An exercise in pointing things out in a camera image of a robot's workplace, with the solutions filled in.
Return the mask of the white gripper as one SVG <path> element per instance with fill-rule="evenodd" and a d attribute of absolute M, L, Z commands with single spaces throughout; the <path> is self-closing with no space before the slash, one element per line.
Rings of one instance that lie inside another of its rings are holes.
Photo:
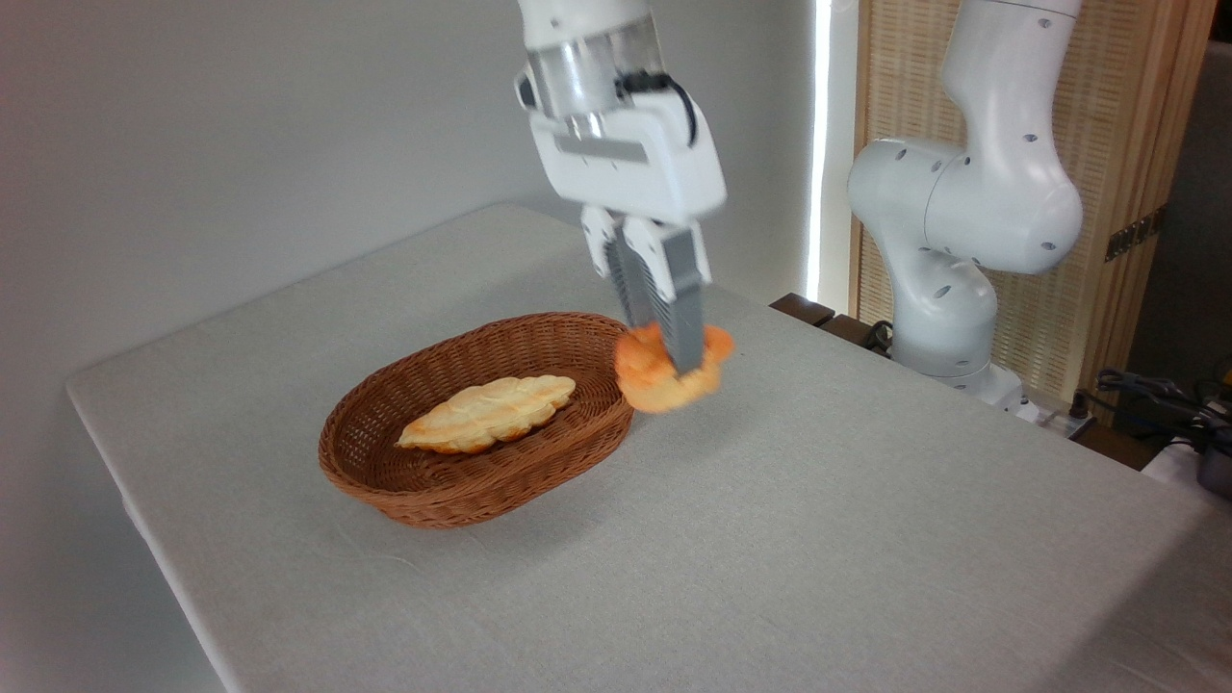
<path fill-rule="evenodd" d="M 554 192 L 584 205 L 591 263 L 611 281 L 626 324 L 658 327 L 675 372 L 694 372 L 703 364 L 711 269 L 692 222 L 724 205 L 726 179 L 703 110 L 681 84 L 644 69 L 614 84 L 618 104 L 599 113 L 600 134 L 578 136 L 532 106 L 529 131 Z"/>

